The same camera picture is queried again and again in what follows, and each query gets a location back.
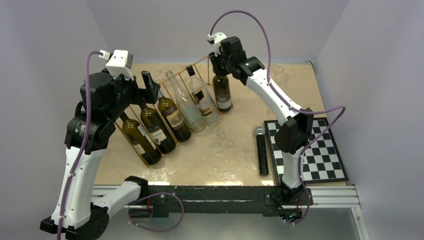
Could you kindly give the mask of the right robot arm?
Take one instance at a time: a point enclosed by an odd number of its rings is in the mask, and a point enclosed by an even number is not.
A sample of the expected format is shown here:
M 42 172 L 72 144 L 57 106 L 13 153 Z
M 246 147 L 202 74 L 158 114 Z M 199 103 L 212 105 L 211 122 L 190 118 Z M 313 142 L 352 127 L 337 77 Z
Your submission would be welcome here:
M 282 151 L 283 175 L 280 196 L 288 204 L 294 203 L 305 190 L 301 150 L 309 144 L 313 126 L 310 108 L 302 109 L 269 77 L 264 64 L 255 56 L 247 57 L 241 40 L 222 32 L 210 34 L 207 41 L 214 50 L 209 53 L 213 72 L 218 77 L 231 74 L 252 90 L 272 110 L 280 128 L 274 137 Z

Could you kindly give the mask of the clear whisky bottle black cap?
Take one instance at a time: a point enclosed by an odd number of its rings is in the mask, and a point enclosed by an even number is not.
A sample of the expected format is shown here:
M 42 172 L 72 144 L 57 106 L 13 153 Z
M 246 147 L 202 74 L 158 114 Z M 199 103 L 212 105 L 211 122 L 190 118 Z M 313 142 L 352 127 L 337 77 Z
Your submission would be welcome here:
M 200 112 L 207 123 L 214 122 L 217 117 L 217 111 L 212 101 L 209 91 L 207 90 L 206 84 L 201 80 L 195 73 L 193 65 L 188 65 L 186 71 L 190 78 L 190 90 L 196 101 Z

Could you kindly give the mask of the clear glass bottle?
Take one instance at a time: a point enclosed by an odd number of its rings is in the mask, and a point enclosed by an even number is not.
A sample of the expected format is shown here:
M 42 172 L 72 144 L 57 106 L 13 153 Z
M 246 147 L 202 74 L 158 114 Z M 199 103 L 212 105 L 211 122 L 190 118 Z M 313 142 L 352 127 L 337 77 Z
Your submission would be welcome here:
M 203 119 L 198 106 L 194 103 L 190 94 L 178 83 L 171 70 L 167 71 L 165 76 L 169 78 L 177 106 L 186 119 L 190 129 L 195 133 L 202 131 L 207 126 L 207 123 Z

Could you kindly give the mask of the dark wine bottle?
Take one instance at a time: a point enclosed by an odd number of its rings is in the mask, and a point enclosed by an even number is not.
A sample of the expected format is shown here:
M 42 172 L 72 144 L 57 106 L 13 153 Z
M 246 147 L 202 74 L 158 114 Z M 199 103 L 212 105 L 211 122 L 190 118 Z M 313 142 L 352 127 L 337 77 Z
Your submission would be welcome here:
M 129 118 L 126 113 L 120 115 L 123 134 L 130 141 L 135 150 L 140 154 L 146 166 L 159 162 L 162 154 L 153 141 L 148 138 L 146 130 L 135 119 Z
M 233 107 L 229 78 L 215 75 L 212 78 L 212 86 L 218 110 L 222 113 L 229 112 Z
M 142 101 L 139 104 L 140 117 L 150 136 L 162 154 L 169 154 L 176 148 L 176 143 L 162 121 L 159 113 Z

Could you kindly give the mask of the green wine bottle silver neck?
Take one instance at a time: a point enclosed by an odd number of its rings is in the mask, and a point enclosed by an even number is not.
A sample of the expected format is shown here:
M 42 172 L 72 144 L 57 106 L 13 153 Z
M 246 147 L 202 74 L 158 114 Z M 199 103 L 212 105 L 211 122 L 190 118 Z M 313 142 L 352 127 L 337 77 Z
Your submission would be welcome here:
M 165 97 L 161 90 L 158 91 L 157 107 L 172 133 L 179 142 L 185 142 L 192 136 L 191 130 L 185 122 L 182 113 L 172 99 Z

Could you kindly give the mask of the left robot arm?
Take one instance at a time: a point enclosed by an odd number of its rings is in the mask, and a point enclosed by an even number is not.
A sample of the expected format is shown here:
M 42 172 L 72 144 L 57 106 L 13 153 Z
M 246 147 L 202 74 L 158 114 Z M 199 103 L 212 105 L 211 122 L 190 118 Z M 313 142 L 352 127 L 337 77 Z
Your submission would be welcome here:
M 80 87 L 81 101 L 69 121 L 65 136 L 66 166 L 60 197 L 52 215 L 40 222 L 44 232 L 68 240 L 96 240 L 110 219 L 124 206 L 149 199 L 148 181 L 127 177 L 123 184 L 98 200 L 92 200 L 96 173 L 115 132 L 115 122 L 130 105 L 158 99 L 160 85 L 150 72 L 142 71 L 145 87 L 123 75 L 113 77 L 106 69 L 89 76 Z

